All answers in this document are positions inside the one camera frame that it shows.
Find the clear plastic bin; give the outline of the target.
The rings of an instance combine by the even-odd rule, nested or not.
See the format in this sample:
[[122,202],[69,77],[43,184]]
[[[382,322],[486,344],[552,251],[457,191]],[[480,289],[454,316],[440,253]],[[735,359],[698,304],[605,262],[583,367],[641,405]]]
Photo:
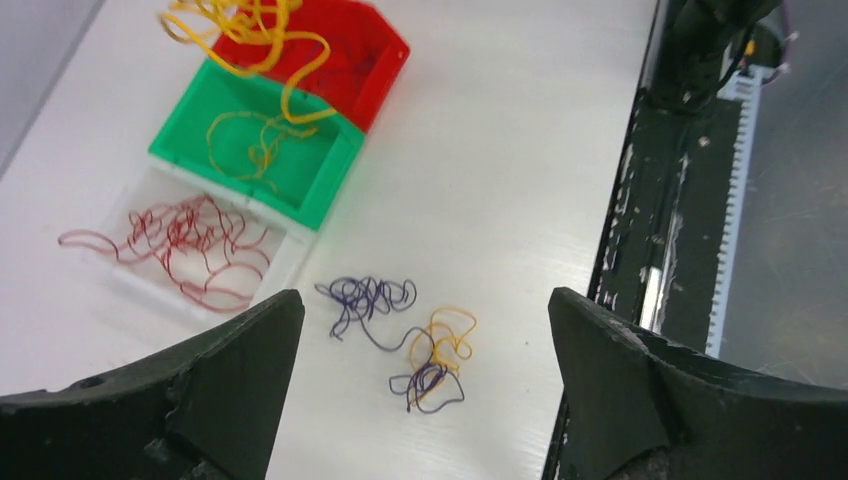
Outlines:
[[106,276],[204,324],[296,284],[316,232],[161,160],[133,174],[101,225],[75,240]]

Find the green plastic bin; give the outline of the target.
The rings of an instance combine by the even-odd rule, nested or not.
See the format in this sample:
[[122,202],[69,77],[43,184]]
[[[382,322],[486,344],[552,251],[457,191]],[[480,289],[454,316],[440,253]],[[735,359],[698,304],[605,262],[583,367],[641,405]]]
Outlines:
[[365,140],[341,114],[295,125],[281,84],[204,61],[149,151],[319,230]]

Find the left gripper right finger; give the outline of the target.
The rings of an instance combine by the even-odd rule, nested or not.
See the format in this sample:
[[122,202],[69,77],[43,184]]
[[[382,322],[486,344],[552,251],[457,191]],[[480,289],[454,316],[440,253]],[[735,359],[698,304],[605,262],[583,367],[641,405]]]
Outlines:
[[548,304],[568,418],[565,479],[644,461],[662,479],[843,479],[847,394],[746,370],[623,321],[581,294]]

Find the red plastic bin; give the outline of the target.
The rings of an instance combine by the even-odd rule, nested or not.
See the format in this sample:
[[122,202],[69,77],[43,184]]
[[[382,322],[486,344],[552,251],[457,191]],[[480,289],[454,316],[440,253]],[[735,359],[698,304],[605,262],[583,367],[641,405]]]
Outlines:
[[[368,133],[409,56],[405,40],[372,4],[361,1],[304,1],[290,15],[286,30],[316,33],[331,50],[327,61],[296,87],[320,97]],[[270,49],[238,44],[224,35],[213,47],[238,67],[263,60]],[[286,40],[278,63],[263,75],[284,84],[321,51],[322,44],[315,40]]]

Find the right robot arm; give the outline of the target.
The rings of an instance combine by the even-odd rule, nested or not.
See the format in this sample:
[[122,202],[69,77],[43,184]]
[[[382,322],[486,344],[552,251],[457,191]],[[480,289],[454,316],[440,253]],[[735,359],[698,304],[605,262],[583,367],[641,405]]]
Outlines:
[[671,1],[648,87],[651,104],[680,115],[695,115],[705,109],[744,55],[741,45],[731,65],[720,74],[726,48],[738,36],[747,42],[755,24],[779,5],[767,0]]

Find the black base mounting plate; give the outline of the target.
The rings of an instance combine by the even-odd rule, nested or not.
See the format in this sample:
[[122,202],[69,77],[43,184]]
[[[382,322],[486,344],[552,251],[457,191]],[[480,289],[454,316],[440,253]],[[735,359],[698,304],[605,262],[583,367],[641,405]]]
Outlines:
[[[739,113],[738,103],[720,97],[680,115],[638,96],[589,290],[579,293],[705,355]],[[565,479],[559,457],[567,418],[564,393],[547,479]]]

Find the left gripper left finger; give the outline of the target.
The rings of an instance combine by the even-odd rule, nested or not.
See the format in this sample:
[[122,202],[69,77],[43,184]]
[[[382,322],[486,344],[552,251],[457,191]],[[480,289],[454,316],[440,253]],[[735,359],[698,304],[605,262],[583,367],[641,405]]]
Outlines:
[[278,292],[126,366],[1,400],[5,479],[262,479],[305,318]]

